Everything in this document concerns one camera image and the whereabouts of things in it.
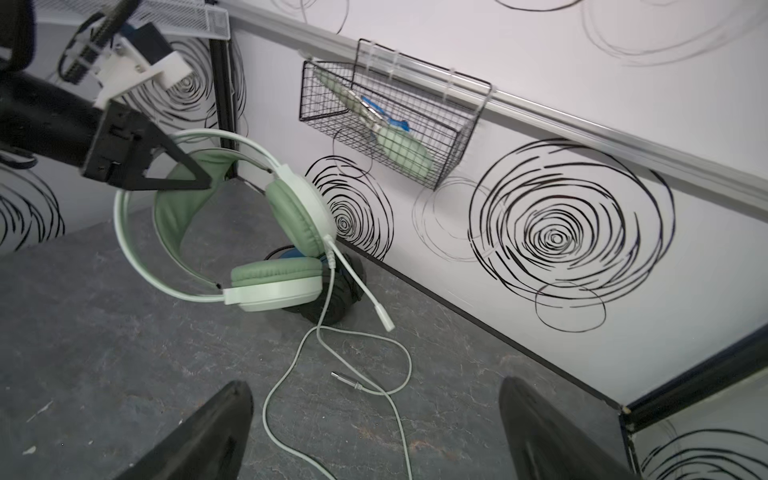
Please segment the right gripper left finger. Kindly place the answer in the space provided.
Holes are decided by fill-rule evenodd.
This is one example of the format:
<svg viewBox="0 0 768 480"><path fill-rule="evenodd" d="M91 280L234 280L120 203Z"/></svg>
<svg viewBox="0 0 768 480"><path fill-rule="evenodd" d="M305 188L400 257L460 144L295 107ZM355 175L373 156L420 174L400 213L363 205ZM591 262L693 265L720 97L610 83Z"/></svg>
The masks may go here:
<svg viewBox="0 0 768 480"><path fill-rule="evenodd" d="M227 383L120 479L236 479L254 414L249 385Z"/></svg>

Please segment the mint green headphones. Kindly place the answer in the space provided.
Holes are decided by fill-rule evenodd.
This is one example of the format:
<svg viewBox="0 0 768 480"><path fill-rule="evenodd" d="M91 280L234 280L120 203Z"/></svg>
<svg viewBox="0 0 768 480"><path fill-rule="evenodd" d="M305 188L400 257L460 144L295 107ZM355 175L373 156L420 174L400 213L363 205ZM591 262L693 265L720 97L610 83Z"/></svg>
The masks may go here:
<svg viewBox="0 0 768 480"><path fill-rule="evenodd" d="M278 164L279 161L274 155L268 153L264 147L259 146L255 141L247 140L245 145L246 151L244 153L226 153L222 148L215 147L211 142L203 142L201 144L195 143L193 145L192 157L196 160L200 159L204 164L211 164L215 168L219 167L221 164L228 166L236 160L244 160L259 165L267 163L271 167L275 167ZM224 285L216 293L188 293L181 287L172 287L168 280L162 278L157 266L151 267L145 262L148 259L148 256L140 255L136 243L130 239L130 201L130 192L126 190L118 191L115 197L113 216L118 243L131 266L133 266L137 272L150 283L150 285L178 300L186 301L188 303L217 304L219 306L225 304L230 297L229 291L233 288L228 280L224 282ZM223 220L213 220L212 224L215 227L232 227L234 229L232 233L223 232L214 235L213 243L222 249L221 254L224 259L231 260L237 264L242 262L260 262L262 260L262 255L267 253L268 250L278 246L278 244L292 244L294 242L292 238L288 237L286 233L280 230L278 221L271 216L267 199L257 188L254 188L252 193L248 193L245 199L241 201L235 199L228 203L224 203L223 205L232 208L233 212L227 214ZM404 380L396 387L387 388L380 386L370 374L363 372L362 367L354 366L351 361L345 359L341 353L334 349L329 344L329 340L325 337L327 334L329 334L333 340L339 335L350 335L366 340L384 341L400 348L405 354L407 365ZM336 369L336 367L341 367L343 376L350 380L350 385L354 389L363 394L382 397L389 403L389 406L392 409L392 416L398 425L404 455L405 472L407 477L412 479L414 477L414 471L410 458L408 440L401 414L394 401L394 395L406 388L413 373L413 360L405 345L389 336L383 336L381 334L375 335L373 333L358 332L354 330L344 330L338 327L327 326L323 322L315 324L315 326L310 328L308 333L298 335L297 337L299 339L298 349L294 354L293 359L290 361L287 370L276 381L274 386L272 386L266 394L265 399L261 402L261 423L265 428L265 433L270 441L284 452L305 461L310 467L316 469L325 478L332 479L334 477L330 468L323 465L321 460L316 459L310 454L300 451L299 448L292 447L288 445L287 442L279 439L272 431L269 424L269 408L272 406L273 398L277 395L279 388L289 379L289 375L299 364L300 354L307 341L309 339L314 339L319 342L320 346L324 348L328 354L333 356L329 367L331 370Z"/></svg>

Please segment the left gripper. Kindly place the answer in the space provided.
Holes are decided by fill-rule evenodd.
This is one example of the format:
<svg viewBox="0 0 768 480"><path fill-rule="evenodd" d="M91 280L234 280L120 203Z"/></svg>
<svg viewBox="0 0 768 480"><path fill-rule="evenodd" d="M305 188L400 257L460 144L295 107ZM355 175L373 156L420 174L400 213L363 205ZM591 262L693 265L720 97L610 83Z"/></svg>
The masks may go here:
<svg viewBox="0 0 768 480"><path fill-rule="evenodd" d="M162 154L175 166L165 178L148 177ZM207 190L212 184L210 174L170 137L159 136L147 116L117 102L103 111L80 174L128 191Z"/></svg>

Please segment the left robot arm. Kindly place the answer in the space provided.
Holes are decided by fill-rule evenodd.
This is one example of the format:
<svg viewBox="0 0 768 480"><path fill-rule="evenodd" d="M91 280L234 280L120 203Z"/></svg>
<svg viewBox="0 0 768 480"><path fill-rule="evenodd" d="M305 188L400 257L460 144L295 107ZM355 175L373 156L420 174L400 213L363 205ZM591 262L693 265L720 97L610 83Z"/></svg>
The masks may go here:
<svg viewBox="0 0 768 480"><path fill-rule="evenodd" d="M139 6L121 1L105 12L94 38L76 34L81 50L65 72L69 83L90 72L113 37L122 49L107 56L98 73L101 90L87 101L26 73L36 47L34 6L30 1L2 2L1 150L24 157L21 168L34 166L34 156L40 155L123 190L210 187L210 175L159 126L119 100L148 81L170 89L191 73L153 24L130 25Z"/></svg>

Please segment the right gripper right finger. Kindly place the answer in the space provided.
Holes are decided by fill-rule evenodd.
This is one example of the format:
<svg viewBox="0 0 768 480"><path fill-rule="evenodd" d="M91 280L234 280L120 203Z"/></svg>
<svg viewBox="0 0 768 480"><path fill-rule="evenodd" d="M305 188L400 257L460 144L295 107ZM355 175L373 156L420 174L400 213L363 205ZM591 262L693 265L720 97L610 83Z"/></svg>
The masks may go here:
<svg viewBox="0 0 768 480"><path fill-rule="evenodd" d="M499 410L519 479L634 479L524 380L506 377Z"/></svg>

